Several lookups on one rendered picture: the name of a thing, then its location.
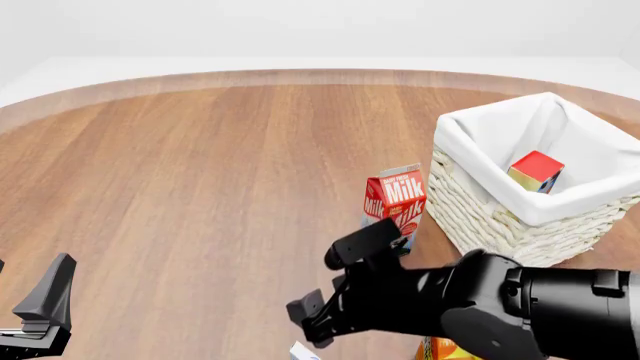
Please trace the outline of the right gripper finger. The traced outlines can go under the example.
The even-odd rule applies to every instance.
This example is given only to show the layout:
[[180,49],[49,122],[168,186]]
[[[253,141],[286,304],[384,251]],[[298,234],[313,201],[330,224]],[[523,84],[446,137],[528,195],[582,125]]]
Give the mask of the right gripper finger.
[[302,329],[306,341],[316,349],[324,349],[333,343],[336,331],[331,323],[304,323]]
[[313,317],[324,307],[324,299],[320,289],[313,290],[301,299],[293,300],[286,305],[289,319],[296,326],[301,326],[303,320]]

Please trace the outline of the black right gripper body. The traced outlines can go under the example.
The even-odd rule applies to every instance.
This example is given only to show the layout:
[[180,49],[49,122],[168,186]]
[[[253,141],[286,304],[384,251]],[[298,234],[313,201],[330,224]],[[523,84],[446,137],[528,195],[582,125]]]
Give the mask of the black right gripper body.
[[419,335],[419,321],[402,314],[419,305],[420,272],[398,263],[388,269],[372,269],[358,262],[345,268],[342,284],[309,323],[331,323],[336,336],[378,330]]

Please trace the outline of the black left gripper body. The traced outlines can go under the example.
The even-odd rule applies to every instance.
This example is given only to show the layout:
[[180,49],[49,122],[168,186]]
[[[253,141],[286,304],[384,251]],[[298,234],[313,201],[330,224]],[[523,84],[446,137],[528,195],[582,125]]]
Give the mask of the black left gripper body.
[[69,330],[42,322],[22,329],[0,329],[0,359],[61,356],[70,338]]

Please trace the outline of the white and blue box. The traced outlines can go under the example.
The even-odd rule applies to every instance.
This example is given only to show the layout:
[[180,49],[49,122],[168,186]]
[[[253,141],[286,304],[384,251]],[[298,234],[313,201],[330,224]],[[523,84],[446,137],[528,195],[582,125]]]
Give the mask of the white and blue box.
[[321,360],[319,356],[317,356],[299,341],[296,341],[290,347],[289,354],[291,360]]

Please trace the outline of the orange printed box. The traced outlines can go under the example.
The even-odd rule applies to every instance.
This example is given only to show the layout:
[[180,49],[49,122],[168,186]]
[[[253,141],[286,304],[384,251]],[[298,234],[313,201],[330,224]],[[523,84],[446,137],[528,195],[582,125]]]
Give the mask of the orange printed box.
[[415,354],[415,360],[483,360],[463,350],[450,339],[425,337]]

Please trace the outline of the white woven basket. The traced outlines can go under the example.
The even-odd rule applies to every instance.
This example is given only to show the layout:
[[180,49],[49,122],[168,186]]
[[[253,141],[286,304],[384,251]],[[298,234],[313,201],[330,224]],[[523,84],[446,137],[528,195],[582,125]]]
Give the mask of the white woven basket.
[[640,203],[640,194],[634,194],[581,215],[531,226],[435,146],[427,190],[427,211],[458,251],[482,248],[527,266],[552,266],[589,251]]

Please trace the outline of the red-topped printed box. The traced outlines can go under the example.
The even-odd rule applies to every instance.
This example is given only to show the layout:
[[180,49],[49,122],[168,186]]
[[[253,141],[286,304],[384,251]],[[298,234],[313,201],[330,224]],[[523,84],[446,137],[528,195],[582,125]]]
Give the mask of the red-topped printed box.
[[549,194],[565,165],[532,151],[509,167],[507,175],[526,191]]

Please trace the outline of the white cloth basket liner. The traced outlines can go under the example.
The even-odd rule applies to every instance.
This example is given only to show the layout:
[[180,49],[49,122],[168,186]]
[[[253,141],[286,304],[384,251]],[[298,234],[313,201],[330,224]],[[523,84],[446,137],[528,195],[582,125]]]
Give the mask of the white cloth basket liner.
[[[551,92],[445,113],[434,146],[531,226],[640,194],[640,140]],[[550,194],[507,175],[532,151],[565,166]]]

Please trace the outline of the red milk carton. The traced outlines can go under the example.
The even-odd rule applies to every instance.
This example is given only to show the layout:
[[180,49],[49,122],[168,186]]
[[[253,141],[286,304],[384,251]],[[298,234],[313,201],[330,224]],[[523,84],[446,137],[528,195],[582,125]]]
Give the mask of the red milk carton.
[[410,253],[426,205],[421,164],[384,170],[367,179],[361,227],[390,218],[401,232],[392,243],[399,257]]

